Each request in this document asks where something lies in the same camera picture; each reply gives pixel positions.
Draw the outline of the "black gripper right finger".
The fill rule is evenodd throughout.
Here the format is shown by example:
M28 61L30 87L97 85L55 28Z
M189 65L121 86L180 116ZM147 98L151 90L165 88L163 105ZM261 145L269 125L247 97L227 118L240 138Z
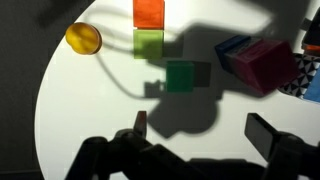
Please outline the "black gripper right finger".
M244 134L259 154L268 161L279 140L279 132L259 114L248 113Z

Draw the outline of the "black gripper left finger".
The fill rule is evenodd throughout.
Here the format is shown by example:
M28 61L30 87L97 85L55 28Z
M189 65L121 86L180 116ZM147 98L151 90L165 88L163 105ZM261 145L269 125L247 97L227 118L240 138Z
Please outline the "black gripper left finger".
M139 111L137 113L133 130L141 135L146 137L147 134L147 113L145 111Z

